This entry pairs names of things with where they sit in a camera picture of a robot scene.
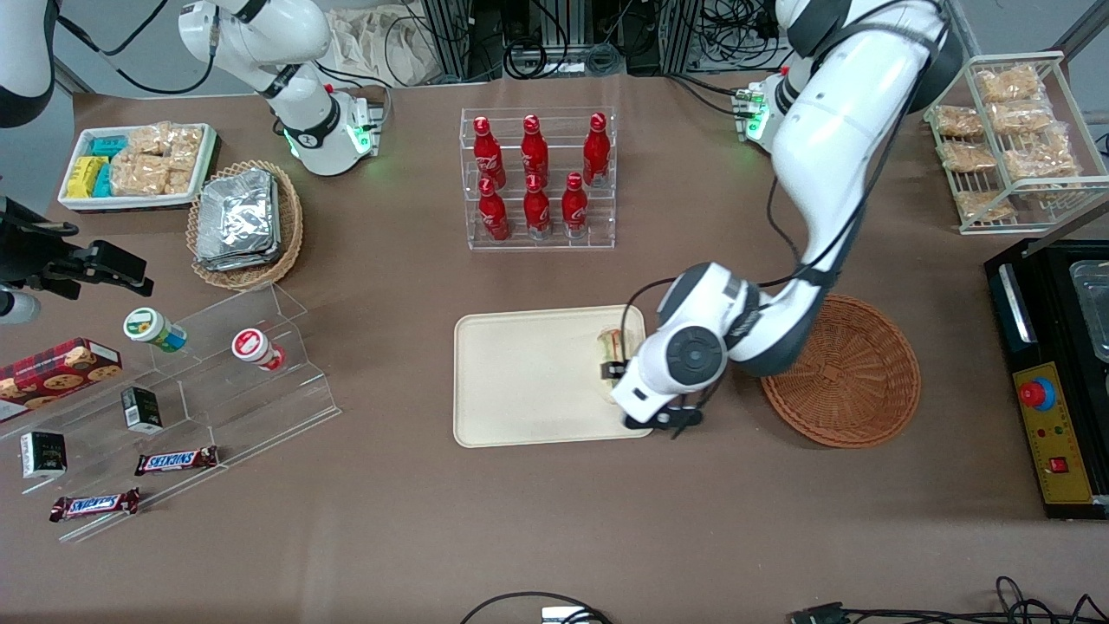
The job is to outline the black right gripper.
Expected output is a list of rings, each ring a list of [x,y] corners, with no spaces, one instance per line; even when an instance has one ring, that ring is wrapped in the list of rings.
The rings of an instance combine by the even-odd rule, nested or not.
[[[52,263],[67,263],[78,249],[67,242],[80,232],[78,226],[57,224],[12,198],[3,198],[1,205],[1,284],[12,289],[79,291],[77,280],[50,275]],[[110,242],[92,242],[87,248],[88,283],[128,283],[130,291],[150,297],[154,282],[147,279],[146,268],[147,260]]]

